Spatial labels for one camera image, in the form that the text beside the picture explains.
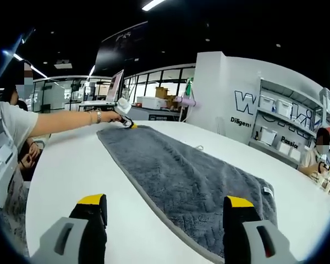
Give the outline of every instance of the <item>white machine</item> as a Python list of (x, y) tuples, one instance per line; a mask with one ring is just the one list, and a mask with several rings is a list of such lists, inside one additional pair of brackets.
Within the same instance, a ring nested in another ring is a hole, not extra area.
[(0, 117), (0, 208), (5, 204), (8, 187), (17, 166), (17, 148)]

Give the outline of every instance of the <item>desk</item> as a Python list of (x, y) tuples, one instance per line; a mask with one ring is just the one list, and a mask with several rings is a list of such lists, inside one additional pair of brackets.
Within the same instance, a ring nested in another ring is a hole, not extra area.
[[(279, 230), (290, 240), (290, 249), (298, 260), (306, 258), (320, 240), (330, 220), (330, 195), (297, 170), (252, 147), (193, 125), (137, 123), (190, 146), (202, 145), (204, 152), (271, 183)], [(209, 263), (158, 219), (100, 143), (96, 131), (112, 125), (117, 124), (102, 123), (51, 136), (28, 196), (29, 253), (36, 252), (40, 236), (61, 216), (69, 216), (78, 200), (105, 193), (106, 263)]]
[(84, 101), (78, 106), (78, 112), (80, 111), (80, 108), (83, 107), (97, 107), (97, 106), (116, 106), (116, 103), (112, 102), (106, 102), (106, 101)]

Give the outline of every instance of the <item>white wall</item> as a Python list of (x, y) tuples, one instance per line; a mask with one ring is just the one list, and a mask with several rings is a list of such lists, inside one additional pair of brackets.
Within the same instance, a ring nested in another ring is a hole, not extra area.
[[(319, 100), (322, 86), (293, 70), (255, 59), (226, 57), (222, 52), (204, 52), (197, 55), (193, 83), (199, 105), (192, 109), (188, 123), (216, 133), (220, 128), (220, 134), (247, 144), (259, 103), (261, 78)], [(244, 98), (241, 107), (239, 97)], [(239, 126), (231, 118), (251, 126)]]

